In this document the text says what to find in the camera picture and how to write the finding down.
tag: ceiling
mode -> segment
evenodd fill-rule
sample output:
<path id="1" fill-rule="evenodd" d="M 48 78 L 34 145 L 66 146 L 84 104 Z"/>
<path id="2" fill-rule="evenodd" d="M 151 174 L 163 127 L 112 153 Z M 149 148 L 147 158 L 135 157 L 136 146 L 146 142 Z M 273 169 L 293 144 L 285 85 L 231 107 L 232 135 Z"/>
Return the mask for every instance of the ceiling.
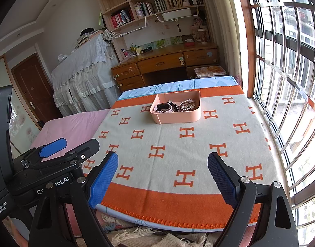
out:
<path id="1" fill-rule="evenodd" d="M 0 25 L 0 56 L 42 33 L 44 24 L 64 1 L 16 0 Z"/>

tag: pink plastic item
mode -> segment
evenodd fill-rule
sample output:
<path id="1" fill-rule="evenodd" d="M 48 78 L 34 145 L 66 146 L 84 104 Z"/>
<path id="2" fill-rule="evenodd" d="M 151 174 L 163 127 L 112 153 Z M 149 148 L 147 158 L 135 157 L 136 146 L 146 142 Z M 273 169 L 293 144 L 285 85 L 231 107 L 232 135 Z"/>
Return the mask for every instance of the pink plastic item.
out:
<path id="1" fill-rule="evenodd" d="M 199 107 L 193 111 L 170 112 L 170 113 L 157 113 L 154 107 L 160 103 L 167 103 L 171 100 L 177 106 L 187 100 L 194 99 Z M 150 107 L 150 114 L 157 124 L 177 124 L 181 122 L 195 122 L 201 118 L 201 95 L 200 91 L 185 91 L 175 93 L 157 94 L 152 106 Z"/>

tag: metal bolt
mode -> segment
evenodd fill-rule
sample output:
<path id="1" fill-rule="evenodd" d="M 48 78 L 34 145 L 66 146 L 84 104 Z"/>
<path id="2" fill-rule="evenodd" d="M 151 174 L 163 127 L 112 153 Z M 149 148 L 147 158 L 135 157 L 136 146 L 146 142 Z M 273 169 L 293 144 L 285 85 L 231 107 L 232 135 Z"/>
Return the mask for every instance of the metal bolt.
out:
<path id="1" fill-rule="evenodd" d="M 274 182 L 273 185 L 276 188 L 280 188 L 281 187 L 281 184 L 279 182 Z"/>
<path id="2" fill-rule="evenodd" d="M 249 183 L 249 182 L 250 182 L 250 179 L 247 178 L 246 176 L 242 176 L 242 177 L 241 177 L 241 181 L 242 181 L 243 183 Z"/>
<path id="3" fill-rule="evenodd" d="M 49 183 L 46 184 L 45 187 L 48 188 L 48 189 L 50 189 L 50 188 L 53 187 L 53 183 L 52 183 L 52 182 L 49 182 Z"/>
<path id="4" fill-rule="evenodd" d="M 85 182 L 85 177 L 81 176 L 81 177 L 77 178 L 77 182 L 80 183 L 80 184 L 84 183 Z"/>

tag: desk drawer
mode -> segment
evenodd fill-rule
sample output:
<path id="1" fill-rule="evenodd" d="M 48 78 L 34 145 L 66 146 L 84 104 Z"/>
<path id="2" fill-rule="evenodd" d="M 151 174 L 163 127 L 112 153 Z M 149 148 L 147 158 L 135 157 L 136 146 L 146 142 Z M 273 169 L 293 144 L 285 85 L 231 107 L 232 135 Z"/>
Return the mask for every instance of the desk drawer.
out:
<path id="1" fill-rule="evenodd" d="M 114 78 L 117 81 L 140 75 L 137 64 L 132 63 L 112 70 Z"/>
<path id="2" fill-rule="evenodd" d="M 186 66 L 217 64 L 217 49 L 201 49 L 184 52 Z"/>
<path id="3" fill-rule="evenodd" d="M 168 54 L 159 57 L 152 57 L 138 62 L 139 70 L 142 74 L 158 70 L 183 67 L 179 58 L 183 57 L 183 53 Z"/>
<path id="4" fill-rule="evenodd" d="M 141 75 L 124 80 L 118 80 L 117 83 L 122 92 L 145 86 Z"/>

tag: door handle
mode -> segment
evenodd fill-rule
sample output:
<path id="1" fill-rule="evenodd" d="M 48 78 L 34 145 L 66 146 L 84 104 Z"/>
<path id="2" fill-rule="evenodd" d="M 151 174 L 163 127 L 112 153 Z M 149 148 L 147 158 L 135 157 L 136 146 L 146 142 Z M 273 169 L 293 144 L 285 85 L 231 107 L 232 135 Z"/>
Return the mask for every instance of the door handle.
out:
<path id="1" fill-rule="evenodd" d="M 35 109 L 34 104 L 32 102 L 30 102 L 30 104 L 32 105 L 33 109 Z"/>

